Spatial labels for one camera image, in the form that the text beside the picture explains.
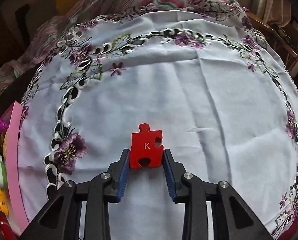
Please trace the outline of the red glossy capsule case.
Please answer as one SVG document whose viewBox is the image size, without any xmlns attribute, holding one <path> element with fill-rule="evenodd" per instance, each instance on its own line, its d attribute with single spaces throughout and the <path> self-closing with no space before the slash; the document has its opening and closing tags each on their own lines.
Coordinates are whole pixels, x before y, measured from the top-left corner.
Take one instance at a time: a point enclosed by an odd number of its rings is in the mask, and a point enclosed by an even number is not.
<svg viewBox="0 0 298 240">
<path fill-rule="evenodd" d="M 17 240 L 5 214 L 0 212 L 0 233 L 4 240 Z"/>
</svg>

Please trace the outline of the beige curtain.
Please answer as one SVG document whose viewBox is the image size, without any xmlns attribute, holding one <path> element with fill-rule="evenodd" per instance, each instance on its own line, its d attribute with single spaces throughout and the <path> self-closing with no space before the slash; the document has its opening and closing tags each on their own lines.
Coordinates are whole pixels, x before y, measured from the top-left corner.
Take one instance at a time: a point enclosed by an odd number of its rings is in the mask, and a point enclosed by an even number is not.
<svg viewBox="0 0 298 240">
<path fill-rule="evenodd" d="M 291 3 L 288 0 L 251 0 L 250 10 L 268 25 L 285 27 L 291 21 Z"/>
</svg>

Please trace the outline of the pink shallow cardboard box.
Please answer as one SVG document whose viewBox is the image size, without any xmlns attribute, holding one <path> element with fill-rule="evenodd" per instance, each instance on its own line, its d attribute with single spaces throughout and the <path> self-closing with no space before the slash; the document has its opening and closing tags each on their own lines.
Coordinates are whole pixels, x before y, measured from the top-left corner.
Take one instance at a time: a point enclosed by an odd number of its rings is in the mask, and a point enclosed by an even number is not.
<svg viewBox="0 0 298 240">
<path fill-rule="evenodd" d="M 9 124 L 9 128 L 7 129 L 8 140 L 6 158 L 3 157 L 3 148 L 0 148 L 0 155 L 5 164 L 8 183 L 7 187 L 3 189 L 9 210 L 9 216 L 6 216 L 6 218 L 17 237 L 19 237 L 29 225 L 21 196 L 17 167 L 18 136 L 22 109 L 22 105 L 15 101 L 0 117 Z"/>
</svg>

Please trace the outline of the striped pink green bedsheet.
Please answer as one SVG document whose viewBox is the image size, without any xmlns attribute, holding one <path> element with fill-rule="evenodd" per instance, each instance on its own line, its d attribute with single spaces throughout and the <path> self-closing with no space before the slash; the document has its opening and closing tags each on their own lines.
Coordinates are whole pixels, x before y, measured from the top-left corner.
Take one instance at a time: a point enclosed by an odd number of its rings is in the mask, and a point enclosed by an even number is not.
<svg viewBox="0 0 298 240">
<path fill-rule="evenodd" d="M 78 23 L 85 23 L 97 16 L 118 20 L 132 13 L 140 14 L 149 9 L 196 10 L 219 22 L 233 21 L 241 24 L 245 16 L 235 0 L 79 0 L 63 16 L 54 16 L 37 30 L 28 49 L 17 59 L 0 68 L 0 97 L 23 73 L 42 62 L 61 35 Z"/>
</svg>

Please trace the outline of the white embroidered floral tablecloth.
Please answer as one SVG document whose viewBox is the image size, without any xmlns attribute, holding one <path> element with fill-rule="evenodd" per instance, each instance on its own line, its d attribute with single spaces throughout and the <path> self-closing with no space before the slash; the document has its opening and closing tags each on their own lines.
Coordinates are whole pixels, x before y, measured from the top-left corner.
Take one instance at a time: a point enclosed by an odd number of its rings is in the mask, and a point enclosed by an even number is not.
<svg viewBox="0 0 298 240">
<path fill-rule="evenodd" d="M 29 220 L 63 182 L 105 171 L 139 124 L 176 161 L 227 180 L 274 239 L 298 218 L 298 89 L 238 7 L 144 7 L 60 36 L 22 98 L 18 178 Z"/>
</svg>

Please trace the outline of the yellow oval plastic toy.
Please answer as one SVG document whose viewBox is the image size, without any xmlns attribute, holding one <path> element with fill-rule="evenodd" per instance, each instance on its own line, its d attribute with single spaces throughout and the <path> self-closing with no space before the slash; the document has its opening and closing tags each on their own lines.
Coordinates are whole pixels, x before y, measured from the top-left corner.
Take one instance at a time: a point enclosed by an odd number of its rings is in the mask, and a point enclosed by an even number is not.
<svg viewBox="0 0 298 240">
<path fill-rule="evenodd" d="M 8 132 L 4 134 L 4 141 L 3 141 L 3 157 L 6 158 L 7 155 L 7 140 L 8 140 Z"/>
</svg>

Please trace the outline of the red puzzle piece block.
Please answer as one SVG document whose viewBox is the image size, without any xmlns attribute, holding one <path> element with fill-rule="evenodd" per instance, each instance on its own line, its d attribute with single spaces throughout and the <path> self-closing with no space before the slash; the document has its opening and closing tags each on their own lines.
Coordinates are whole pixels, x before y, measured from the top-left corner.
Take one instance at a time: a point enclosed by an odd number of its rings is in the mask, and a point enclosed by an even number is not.
<svg viewBox="0 0 298 240">
<path fill-rule="evenodd" d="M 130 168 L 160 167 L 164 150 L 162 139 L 162 130 L 151 131 L 149 124 L 139 124 L 139 132 L 131 135 Z"/>
</svg>

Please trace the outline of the orange plastic toy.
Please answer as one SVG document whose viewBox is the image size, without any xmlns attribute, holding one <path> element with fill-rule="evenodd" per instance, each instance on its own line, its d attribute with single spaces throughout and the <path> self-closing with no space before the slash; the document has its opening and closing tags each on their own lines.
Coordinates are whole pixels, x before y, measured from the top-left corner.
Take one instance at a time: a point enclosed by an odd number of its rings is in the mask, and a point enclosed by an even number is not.
<svg viewBox="0 0 298 240">
<path fill-rule="evenodd" d="M 9 216 L 9 210 L 4 195 L 4 191 L 0 189 L 0 211 L 3 212 L 6 216 Z"/>
</svg>

